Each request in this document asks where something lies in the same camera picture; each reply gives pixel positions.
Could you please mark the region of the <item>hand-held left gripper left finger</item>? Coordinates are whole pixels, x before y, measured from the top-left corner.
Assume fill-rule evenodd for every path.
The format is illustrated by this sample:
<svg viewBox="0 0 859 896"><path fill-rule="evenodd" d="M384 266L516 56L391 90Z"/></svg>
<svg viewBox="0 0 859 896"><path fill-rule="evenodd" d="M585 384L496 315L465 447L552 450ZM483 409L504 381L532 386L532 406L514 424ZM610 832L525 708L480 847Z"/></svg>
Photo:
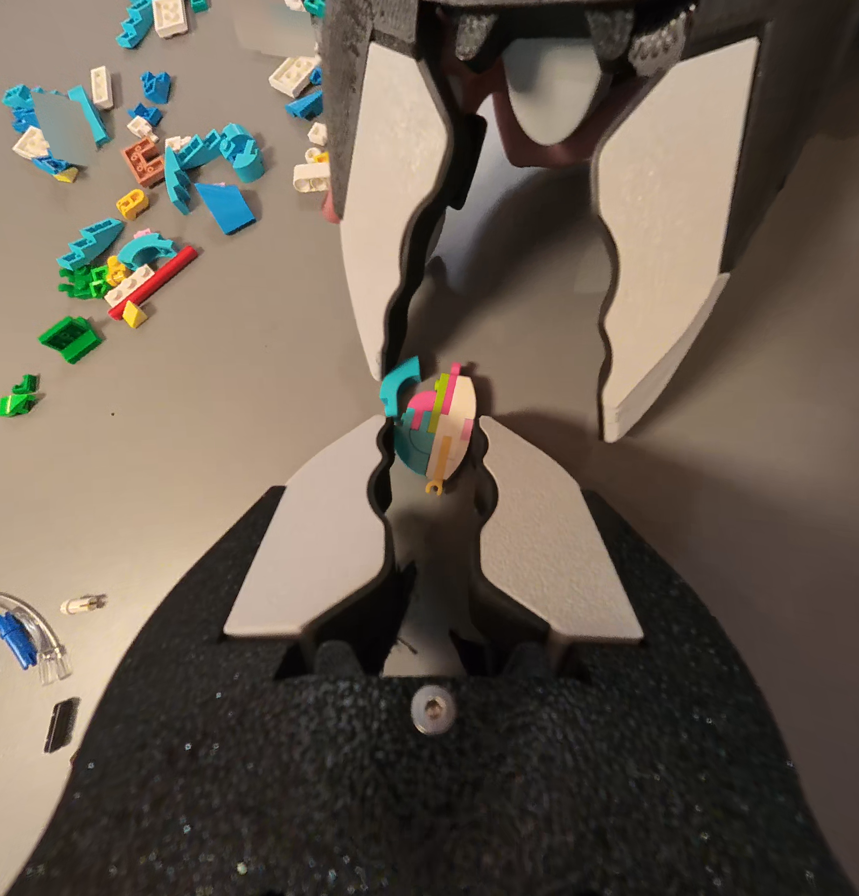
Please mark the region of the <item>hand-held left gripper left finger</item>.
<svg viewBox="0 0 859 896"><path fill-rule="evenodd" d="M391 532L377 497L388 470L375 415L288 481L223 625L236 639L315 638L378 591L392 571Z"/></svg>

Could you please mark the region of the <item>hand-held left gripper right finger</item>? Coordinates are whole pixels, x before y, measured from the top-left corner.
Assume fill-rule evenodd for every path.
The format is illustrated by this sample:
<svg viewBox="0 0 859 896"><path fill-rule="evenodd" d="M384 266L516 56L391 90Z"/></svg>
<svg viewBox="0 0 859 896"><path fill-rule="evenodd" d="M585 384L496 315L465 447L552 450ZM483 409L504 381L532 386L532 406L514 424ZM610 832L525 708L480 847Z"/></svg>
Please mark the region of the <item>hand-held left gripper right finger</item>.
<svg viewBox="0 0 859 896"><path fill-rule="evenodd" d="M492 642L640 642L643 629L578 483L491 417L476 436L478 565L473 622Z"/></svg>

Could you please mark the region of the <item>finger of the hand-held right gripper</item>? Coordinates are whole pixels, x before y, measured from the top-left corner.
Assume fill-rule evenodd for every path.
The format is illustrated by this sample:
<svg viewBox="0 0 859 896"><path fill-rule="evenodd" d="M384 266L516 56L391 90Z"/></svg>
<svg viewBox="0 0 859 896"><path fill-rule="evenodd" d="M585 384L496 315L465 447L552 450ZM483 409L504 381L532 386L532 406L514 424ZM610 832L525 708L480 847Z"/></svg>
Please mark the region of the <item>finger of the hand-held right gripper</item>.
<svg viewBox="0 0 859 896"><path fill-rule="evenodd" d="M595 153L592 195L615 249L602 314L605 442L647 413L726 286L722 253L759 47L752 37L678 63Z"/></svg>
<svg viewBox="0 0 859 896"><path fill-rule="evenodd" d="M463 100L452 74L369 45L340 230L357 334L378 382L391 363L392 310L423 242L415 228L449 172Z"/></svg>

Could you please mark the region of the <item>round multicoloured lego assembly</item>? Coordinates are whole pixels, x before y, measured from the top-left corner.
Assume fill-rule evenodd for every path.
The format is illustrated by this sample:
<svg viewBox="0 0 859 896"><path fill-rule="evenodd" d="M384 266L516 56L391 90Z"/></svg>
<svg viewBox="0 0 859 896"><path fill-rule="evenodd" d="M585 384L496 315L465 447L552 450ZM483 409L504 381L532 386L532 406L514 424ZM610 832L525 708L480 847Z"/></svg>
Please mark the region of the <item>round multicoloured lego assembly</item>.
<svg viewBox="0 0 859 896"><path fill-rule="evenodd" d="M416 393L405 409L400 393L421 382L419 358L398 364L382 380L379 399L393 422L397 457L411 471L426 478L428 494L443 494L468 452L477 416L475 386L461 364L439 375L432 389Z"/></svg>

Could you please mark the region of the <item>pile of loose lego bricks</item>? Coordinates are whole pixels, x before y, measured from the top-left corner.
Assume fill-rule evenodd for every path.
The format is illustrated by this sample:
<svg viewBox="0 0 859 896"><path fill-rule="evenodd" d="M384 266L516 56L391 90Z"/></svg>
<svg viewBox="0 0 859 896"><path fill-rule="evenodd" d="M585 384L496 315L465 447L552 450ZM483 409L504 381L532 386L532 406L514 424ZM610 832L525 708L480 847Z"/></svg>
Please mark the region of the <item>pile of loose lego bricks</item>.
<svg viewBox="0 0 859 896"><path fill-rule="evenodd" d="M186 3L128 2L121 33L116 37L118 46L136 49L153 28L160 39L187 34ZM301 96L306 88L319 88L321 84L322 63L316 44L310 55L286 56L269 79L272 88L292 99L286 109L293 117L319 117L321 90ZM59 182L74 183L77 168L89 166L85 152L91 146L99 151L112 139L100 114L115 106L110 70L107 66L91 69L90 80L89 91L83 85L60 92L17 84L2 97L2 103L10 109L13 128L20 134L13 152ZM125 222L133 221L149 207L146 190L164 184L168 200L187 215L193 189L190 170L223 158L244 184L265 174L264 154L256 137L237 123L212 129L205 136L171 137L159 144L155 128L162 118L160 106L170 99L172 78L167 72L146 71L140 81L151 105L138 104L127 110L130 119L126 127L135 142L122 150L122 158L133 174L134 189L118 200L120 218L103 218L81 228L78 239L56 259L63 280L57 287L59 292L79 300L103 299L110 308L118 303L124 281L133 277L125 284L125 288L133 289L180 252L158 233L141 231L106 260ZM255 216L235 185L202 183L196 190L223 233L232 234L254 223ZM145 313L136 308L132 304L125 307L124 319L130 326L145 319Z"/></svg>

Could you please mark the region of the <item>red lego rod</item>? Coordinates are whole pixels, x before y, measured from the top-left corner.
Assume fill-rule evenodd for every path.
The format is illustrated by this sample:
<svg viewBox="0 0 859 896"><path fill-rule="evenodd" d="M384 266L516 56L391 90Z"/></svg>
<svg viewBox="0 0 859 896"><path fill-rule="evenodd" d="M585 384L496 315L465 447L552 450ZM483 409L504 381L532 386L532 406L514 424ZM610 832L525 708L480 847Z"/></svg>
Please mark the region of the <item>red lego rod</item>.
<svg viewBox="0 0 859 896"><path fill-rule="evenodd" d="M118 303L110 308L109 317L113 320L123 318L125 307L128 304L137 307L144 305L144 303L158 290L188 267L198 255L199 252L197 249L189 245L181 249L174 258L167 261L154 273L151 273L148 277L142 279L133 289L129 287L125 288L125 284L131 282L133 279L133 277L128 278L128 280L124 281L119 287L119 291L123 290L123 292Z"/></svg>

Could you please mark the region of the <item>small black lego tile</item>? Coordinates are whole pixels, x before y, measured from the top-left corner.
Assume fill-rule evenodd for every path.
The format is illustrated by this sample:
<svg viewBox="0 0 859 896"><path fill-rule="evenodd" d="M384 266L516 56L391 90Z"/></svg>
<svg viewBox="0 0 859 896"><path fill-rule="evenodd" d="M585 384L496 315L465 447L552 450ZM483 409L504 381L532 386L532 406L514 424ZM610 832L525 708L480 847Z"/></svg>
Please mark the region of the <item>small black lego tile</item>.
<svg viewBox="0 0 859 896"><path fill-rule="evenodd" d="M43 746L44 755L52 755L70 743L79 704L79 697L71 697L53 705Z"/></svg>

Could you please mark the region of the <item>person's right hand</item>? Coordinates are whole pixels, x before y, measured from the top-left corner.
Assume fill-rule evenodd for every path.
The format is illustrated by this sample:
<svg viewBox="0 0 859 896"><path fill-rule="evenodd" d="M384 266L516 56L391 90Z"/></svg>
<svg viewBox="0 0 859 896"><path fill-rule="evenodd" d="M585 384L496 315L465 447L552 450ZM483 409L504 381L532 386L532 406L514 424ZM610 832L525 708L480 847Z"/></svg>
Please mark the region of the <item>person's right hand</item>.
<svg viewBox="0 0 859 896"><path fill-rule="evenodd" d="M516 168L549 169L568 168L591 160L621 103L617 91L608 91L592 114L566 139L542 145L525 133L504 91L493 93L492 101L496 127L508 161Z"/></svg>

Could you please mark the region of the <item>clear plastic tube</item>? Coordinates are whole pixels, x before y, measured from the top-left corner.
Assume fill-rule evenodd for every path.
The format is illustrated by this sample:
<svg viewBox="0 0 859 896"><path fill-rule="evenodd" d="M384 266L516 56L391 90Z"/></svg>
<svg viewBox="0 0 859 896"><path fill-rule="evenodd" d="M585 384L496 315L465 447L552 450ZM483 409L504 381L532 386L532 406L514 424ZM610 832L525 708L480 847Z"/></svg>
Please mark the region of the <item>clear plastic tube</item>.
<svg viewBox="0 0 859 896"><path fill-rule="evenodd" d="M72 674L68 650L43 615L25 601L0 591L0 613L5 611L18 616L32 635L38 650L38 663L29 669L37 670L42 686L68 678Z"/></svg>

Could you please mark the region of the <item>blue plug piece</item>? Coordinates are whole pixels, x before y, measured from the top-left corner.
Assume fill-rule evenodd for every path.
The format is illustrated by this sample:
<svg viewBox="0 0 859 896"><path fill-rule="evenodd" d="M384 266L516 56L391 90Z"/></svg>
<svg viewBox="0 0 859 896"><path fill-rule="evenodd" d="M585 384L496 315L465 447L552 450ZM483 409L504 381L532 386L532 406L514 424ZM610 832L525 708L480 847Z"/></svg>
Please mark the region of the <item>blue plug piece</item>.
<svg viewBox="0 0 859 896"><path fill-rule="evenodd" d="M38 649L32 635L18 616L0 613L0 639L9 647L22 670L38 664Z"/></svg>

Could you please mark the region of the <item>green lego bracket brick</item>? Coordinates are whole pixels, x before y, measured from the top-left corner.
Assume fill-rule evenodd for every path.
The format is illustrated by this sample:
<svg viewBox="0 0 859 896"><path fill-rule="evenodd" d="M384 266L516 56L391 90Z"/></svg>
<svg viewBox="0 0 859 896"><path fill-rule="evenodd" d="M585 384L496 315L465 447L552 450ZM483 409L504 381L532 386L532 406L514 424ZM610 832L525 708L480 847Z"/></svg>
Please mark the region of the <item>green lego bracket brick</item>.
<svg viewBox="0 0 859 896"><path fill-rule="evenodd" d="M66 316L38 336L43 347L59 353L67 364L77 364L95 351L103 339L92 323L82 316Z"/></svg>

